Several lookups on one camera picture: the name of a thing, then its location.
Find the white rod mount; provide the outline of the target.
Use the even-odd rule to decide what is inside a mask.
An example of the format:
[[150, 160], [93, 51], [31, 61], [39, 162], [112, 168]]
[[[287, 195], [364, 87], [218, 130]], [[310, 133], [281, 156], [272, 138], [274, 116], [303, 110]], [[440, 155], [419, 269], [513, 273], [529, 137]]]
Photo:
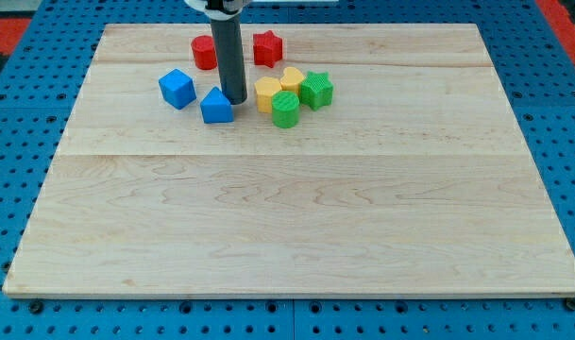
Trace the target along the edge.
[[210, 19], [231, 19], [240, 14], [252, 0], [184, 0], [185, 4]]

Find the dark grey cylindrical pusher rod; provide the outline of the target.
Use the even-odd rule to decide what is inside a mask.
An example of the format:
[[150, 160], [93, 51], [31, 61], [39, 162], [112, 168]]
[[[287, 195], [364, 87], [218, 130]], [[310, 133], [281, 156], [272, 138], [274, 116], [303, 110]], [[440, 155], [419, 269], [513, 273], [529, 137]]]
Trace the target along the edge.
[[240, 15], [211, 20], [211, 33], [222, 93], [231, 105], [240, 105], [247, 99]]

